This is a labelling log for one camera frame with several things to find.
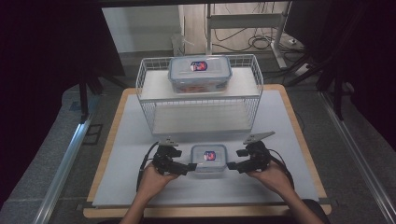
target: person's left hand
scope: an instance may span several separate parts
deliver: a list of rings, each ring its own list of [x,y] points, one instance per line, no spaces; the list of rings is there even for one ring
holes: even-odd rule
[[[178,175],[169,174],[161,175],[152,163],[150,163],[143,173],[142,180],[140,181],[137,195],[151,200],[155,195],[161,192],[163,188],[171,181],[178,178]]]

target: white wire basket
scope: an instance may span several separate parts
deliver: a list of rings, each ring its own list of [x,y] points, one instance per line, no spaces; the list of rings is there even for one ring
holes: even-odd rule
[[[262,72],[252,54],[227,55],[233,76],[224,92],[174,93],[172,58],[140,64],[136,94],[153,135],[249,132],[262,96]]]

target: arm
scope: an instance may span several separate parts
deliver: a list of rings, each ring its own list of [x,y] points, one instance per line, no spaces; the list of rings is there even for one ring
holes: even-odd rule
[[[271,161],[268,168],[263,172],[253,171],[247,173],[249,176],[258,179],[262,184],[277,193],[288,205],[293,216],[304,224],[323,223],[300,199],[298,194],[291,187],[291,184],[281,168]]]
[[[139,189],[134,196],[134,201],[120,224],[137,224],[149,201],[165,188],[165,186],[178,177],[178,175],[160,175],[154,165],[150,163],[145,168]]]

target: clear plastic food container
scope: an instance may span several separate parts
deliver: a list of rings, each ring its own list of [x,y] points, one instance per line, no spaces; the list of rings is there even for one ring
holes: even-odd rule
[[[227,149],[224,145],[196,145],[191,149],[191,161],[197,163],[196,173],[216,173],[227,166]]]
[[[233,75],[226,56],[187,56],[173,58],[169,80],[175,93],[222,92]]]

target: human hand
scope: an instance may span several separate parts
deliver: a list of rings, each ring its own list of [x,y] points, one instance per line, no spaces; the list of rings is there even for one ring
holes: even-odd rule
[[[149,201],[160,193],[171,180],[176,178],[178,178],[178,175],[161,175],[154,165],[150,163],[145,168],[136,196],[138,195]]]
[[[247,175],[258,179],[265,187],[280,196],[290,190],[294,190],[282,168],[274,161],[270,161],[270,164],[264,171],[252,171],[248,172]]]

